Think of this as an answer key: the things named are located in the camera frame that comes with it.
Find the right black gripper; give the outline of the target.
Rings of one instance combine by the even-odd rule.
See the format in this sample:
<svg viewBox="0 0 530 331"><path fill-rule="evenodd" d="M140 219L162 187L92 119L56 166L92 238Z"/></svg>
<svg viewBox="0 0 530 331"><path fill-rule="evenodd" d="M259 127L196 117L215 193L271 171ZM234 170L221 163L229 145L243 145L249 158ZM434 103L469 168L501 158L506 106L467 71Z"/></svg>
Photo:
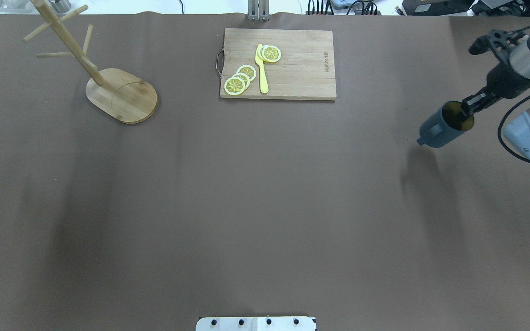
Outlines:
<svg viewBox="0 0 530 331"><path fill-rule="evenodd" d="M461 118L469 118L494 105L501 98L513 99L530 88L530 78L525 78L506 63L498 63L486 77L486 86L461 103Z"/></svg>

